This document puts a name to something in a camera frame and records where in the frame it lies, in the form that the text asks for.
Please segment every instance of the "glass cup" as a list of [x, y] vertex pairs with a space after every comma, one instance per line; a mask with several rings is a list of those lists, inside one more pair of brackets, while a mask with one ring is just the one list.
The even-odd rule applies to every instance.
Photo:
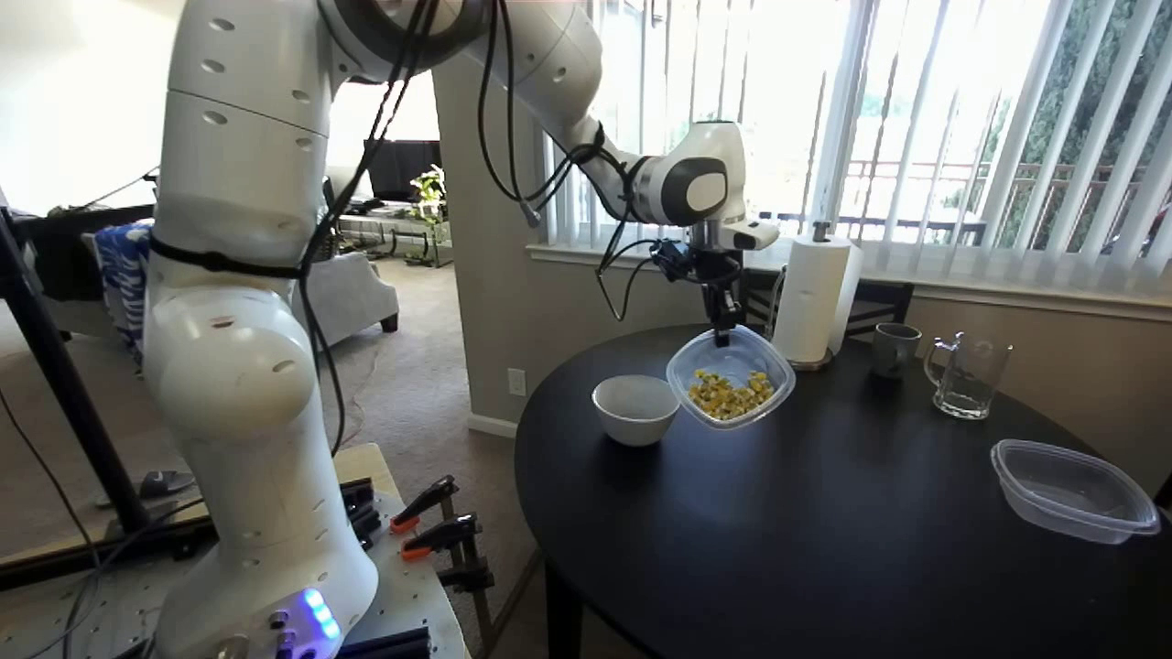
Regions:
[[878, 322], [871, 337], [871, 374], [898, 382], [910, 374], [920, 353], [920, 330], [905, 322]]
[[996, 344], [984, 337], [934, 342], [932, 356], [922, 358], [922, 374], [934, 384], [932, 404], [960, 420], [989, 419], [996, 400], [996, 382], [1011, 361], [1015, 344]]

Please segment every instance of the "glass bowl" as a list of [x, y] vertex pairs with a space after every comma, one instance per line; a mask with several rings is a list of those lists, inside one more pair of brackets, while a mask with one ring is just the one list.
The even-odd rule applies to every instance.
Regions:
[[671, 389], [691, 414], [717, 427], [751, 425], [773, 414], [799, 384], [788, 358], [749, 326], [714, 344], [714, 333], [691, 337], [668, 361]]

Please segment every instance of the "window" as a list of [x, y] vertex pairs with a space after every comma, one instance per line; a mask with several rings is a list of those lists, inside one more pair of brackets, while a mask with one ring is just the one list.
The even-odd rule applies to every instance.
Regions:
[[[1065, 289], [1172, 289], [1167, 0], [589, 11], [608, 68], [595, 111], [612, 138], [656, 153], [691, 121], [741, 121], [749, 210], [784, 233], [832, 220], [867, 265], [973, 276], [979, 261], [1034, 261], [1034, 276], [1065, 272]], [[548, 216], [548, 245], [595, 248], [612, 233], [578, 177]]]

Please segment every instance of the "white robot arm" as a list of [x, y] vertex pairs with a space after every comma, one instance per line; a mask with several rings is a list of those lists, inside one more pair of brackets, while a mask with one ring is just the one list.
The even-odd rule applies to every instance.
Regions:
[[[332, 655], [365, 615], [376, 569], [336, 499], [292, 282], [318, 225], [336, 84], [410, 78], [461, 48], [514, 84], [608, 212], [695, 227], [688, 248], [664, 254], [668, 276], [769, 243], [743, 225], [733, 126], [701, 126], [664, 159], [603, 138], [587, 112], [602, 44], [572, 0], [188, 0], [142, 365], [220, 544], [174, 588], [153, 655]], [[711, 282], [723, 308], [725, 272]]]

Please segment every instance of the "black round table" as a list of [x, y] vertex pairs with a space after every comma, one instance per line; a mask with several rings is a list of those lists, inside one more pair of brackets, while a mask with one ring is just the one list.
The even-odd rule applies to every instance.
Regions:
[[651, 655], [1172, 655], [1172, 536], [1090, 544], [1018, 521], [989, 448], [1081, 444], [1007, 397], [951, 420], [920, 374], [877, 382], [846, 348], [760, 425], [686, 409], [656, 450], [612, 444], [589, 389], [664, 374], [695, 333], [596, 344], [522, 419], [548, 655], [578, 651], [583, 603]]

